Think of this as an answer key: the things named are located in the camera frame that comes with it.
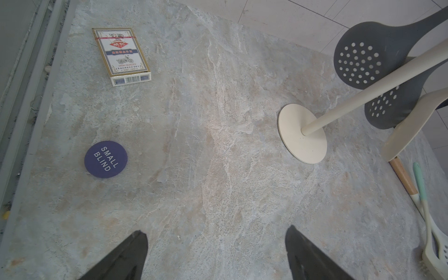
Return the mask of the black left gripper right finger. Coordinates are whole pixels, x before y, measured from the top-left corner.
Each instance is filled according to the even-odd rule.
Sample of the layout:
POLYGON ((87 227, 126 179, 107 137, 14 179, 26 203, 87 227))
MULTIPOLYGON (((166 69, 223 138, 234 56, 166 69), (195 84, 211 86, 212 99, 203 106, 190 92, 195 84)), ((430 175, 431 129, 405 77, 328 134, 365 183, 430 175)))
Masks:
POLYGON ((294 280, 353 280, 294 225, 286 232, 285 246, 294 280))

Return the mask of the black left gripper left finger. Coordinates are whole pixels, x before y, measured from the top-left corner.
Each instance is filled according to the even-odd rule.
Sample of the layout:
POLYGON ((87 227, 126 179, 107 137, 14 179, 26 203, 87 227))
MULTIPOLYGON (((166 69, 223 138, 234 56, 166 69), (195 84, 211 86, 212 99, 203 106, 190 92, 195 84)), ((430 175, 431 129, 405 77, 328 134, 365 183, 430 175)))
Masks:
POLYGON ((80 280, 140 280, 147 254, 147 235, 135 231, 80 280))

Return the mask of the cream utensil rack stand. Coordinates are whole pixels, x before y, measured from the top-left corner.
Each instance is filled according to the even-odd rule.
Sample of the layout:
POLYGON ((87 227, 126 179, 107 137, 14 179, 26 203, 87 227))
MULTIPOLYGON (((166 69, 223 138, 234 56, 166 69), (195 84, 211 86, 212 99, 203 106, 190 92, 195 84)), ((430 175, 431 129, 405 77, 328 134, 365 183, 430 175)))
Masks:
POLYGON ((321 162, 327 153, 324 126, 446 59, 448 59, 447 40, 412 59, 319 118, 301 105, 286 105, 278 116, 278 130, 283 144, 294 157, 304 163, 321 162))

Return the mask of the grey skimmer green handle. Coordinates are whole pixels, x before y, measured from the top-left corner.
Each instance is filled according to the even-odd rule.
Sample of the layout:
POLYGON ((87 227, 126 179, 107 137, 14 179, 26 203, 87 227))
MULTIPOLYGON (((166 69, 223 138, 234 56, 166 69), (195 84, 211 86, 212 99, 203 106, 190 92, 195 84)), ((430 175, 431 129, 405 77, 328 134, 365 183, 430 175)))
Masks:
POLYGON ((420 73, 364 105, 367 121, 380 130, 394 128, 412 112, 428 77, 447 60, 420 73))
POLYGON ((400 68, 415 44, 448 19, 447 7, 405 26, 363 22, 340 38, 334 67, 347 85, 364 90, 400 68))

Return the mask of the cream skimmer green handle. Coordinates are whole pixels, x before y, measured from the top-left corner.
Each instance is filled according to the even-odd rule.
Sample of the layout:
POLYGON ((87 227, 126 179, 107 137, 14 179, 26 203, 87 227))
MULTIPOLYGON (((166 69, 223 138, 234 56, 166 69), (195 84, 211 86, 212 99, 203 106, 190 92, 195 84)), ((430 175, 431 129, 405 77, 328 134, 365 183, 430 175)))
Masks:
POLYGON ((381 156, 387 162, 393 160, 414 139, 436 108, 448 99, 448 89, 444 88, 423 95, 407 118, 395 127, 381 156))

